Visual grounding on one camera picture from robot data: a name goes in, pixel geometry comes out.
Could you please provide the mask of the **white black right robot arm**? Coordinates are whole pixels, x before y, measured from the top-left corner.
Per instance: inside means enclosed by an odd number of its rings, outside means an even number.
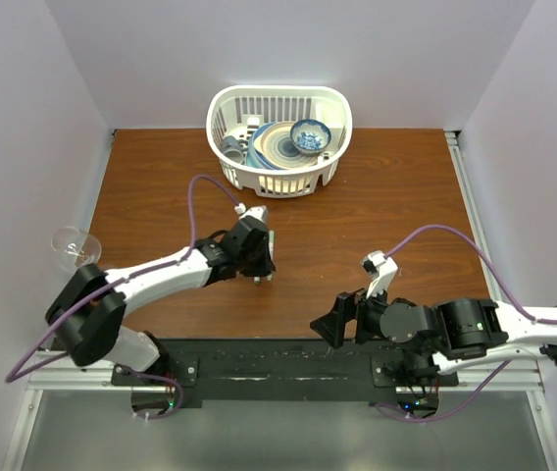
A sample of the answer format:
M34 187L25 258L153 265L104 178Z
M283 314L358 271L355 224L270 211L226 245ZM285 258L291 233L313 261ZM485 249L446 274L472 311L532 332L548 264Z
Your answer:
M340 293L331 311L310 328L338 349L345 326L356 323L354 341L385 340L402 352L382 366L397 385L430 386L441 377L487 363L550 359L557 365L557 306L534 307L523 316L507 302L459 298L419 305L405 298Z

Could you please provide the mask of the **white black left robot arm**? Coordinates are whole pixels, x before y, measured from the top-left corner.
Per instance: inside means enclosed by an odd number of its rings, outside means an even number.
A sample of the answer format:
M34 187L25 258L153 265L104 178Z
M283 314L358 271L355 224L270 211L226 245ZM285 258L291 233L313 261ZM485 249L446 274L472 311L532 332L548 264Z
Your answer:
M105 272L78 269L46 313L60 345L77 367L107 360L146 385L173 374L172 359L148 332L124 327L130 313L172 294L243 276L262 278L276 267L267 225L243 216L228 231L201 238L171 256Z

